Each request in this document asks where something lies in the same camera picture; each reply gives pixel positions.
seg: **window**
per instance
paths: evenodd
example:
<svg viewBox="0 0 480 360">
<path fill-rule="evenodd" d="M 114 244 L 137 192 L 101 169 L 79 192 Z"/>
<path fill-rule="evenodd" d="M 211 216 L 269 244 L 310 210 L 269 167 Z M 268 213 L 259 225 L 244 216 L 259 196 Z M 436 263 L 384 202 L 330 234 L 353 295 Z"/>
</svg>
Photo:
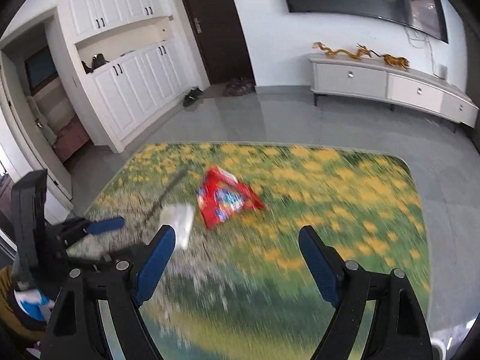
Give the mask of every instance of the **window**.
<svg viewBox="0 0 480 360">
<path fill-rule="evenodd" d="M 41 49 L 25 61 L 28 84 L 32 95 L 58 77 L 48 47 Z"/>
</svg>

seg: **door handle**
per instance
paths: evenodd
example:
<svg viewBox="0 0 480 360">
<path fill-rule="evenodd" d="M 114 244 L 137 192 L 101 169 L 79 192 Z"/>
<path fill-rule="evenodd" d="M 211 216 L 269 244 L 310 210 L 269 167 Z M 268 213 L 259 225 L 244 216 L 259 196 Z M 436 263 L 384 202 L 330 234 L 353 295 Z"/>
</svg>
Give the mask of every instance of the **door handle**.
<svg viewBox="0 0 480 360">
<path fill-rule="evenodd" d="M 200 21 L 195 17 L 193 19 L 193 22 L 195 23 L 195 28 L 197 29 L 197 33 L 201 34 L 202 33 L 202 28 L 200 27 Z"/>
</svg>

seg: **chip bag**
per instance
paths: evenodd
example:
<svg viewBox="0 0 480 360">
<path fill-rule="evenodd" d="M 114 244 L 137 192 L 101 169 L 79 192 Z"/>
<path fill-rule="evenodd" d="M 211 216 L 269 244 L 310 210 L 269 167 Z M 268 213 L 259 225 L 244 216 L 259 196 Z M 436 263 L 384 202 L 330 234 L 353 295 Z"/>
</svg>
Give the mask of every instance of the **chip bag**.
<svg viewBox="0 0 480 360">
<path fill-rule="evenodd" d="M 246 184 L 219 167 L 211 167 L 197 192 L 198 207 L 208 230 L 242 210 L 262 210 L 265 205 Z"/>
</svg>

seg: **green rug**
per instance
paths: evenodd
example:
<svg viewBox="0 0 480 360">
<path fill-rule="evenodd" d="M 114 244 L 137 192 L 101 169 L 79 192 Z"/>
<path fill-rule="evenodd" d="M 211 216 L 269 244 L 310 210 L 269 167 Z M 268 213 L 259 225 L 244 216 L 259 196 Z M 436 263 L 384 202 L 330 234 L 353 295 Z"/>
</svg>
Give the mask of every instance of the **green rug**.
<svg viewBox="0 0 480 360">
<path fill-rule="evenodd" d="M 209 166 L 249 184 L 268 211 L 245 212 L 207 231 L 197 212 L 189 249 L 175 251 L 152 299 L 142 308 L 165 360 L 308 360 L 333 315 L 299 252 L 312 225 L 327 245 L 365 269 L 409 276 L 424 315 L 429 263 L 421 203 L 409 169 L 381 154 L 303 146 L 149 145 L 109 183 L 87 213 L 121 215 L 119 232 L 89 237 L 76 254 L 98 256 L 149 242 L 158 217 L 146 213 L 181 165 L 189 175 L 166 203 L 189 202 Z M 351 358 L 359 358 L 373 304 Z"/>
</svg>

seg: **tile floor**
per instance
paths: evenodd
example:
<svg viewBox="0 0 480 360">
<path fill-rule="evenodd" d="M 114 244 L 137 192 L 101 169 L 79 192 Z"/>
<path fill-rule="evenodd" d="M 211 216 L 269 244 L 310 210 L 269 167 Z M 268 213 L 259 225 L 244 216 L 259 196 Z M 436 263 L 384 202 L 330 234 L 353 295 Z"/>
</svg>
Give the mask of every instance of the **tile floor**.
<svg viewBox="0 0 480 360">
<path fill-rule="evenodd" d="M 368 100 L 309 93 L 201 99 L 174 108 L 125 152 L 88 146 L 70 162 L 75 212 L 82 214 L 145 143 L 232 141 L 297 143 L 379 151 L 409 165 L 428 229 L 430 332 L 480 311 L 480 155 L 462 129 L 437 117 Z"/>
</svg>

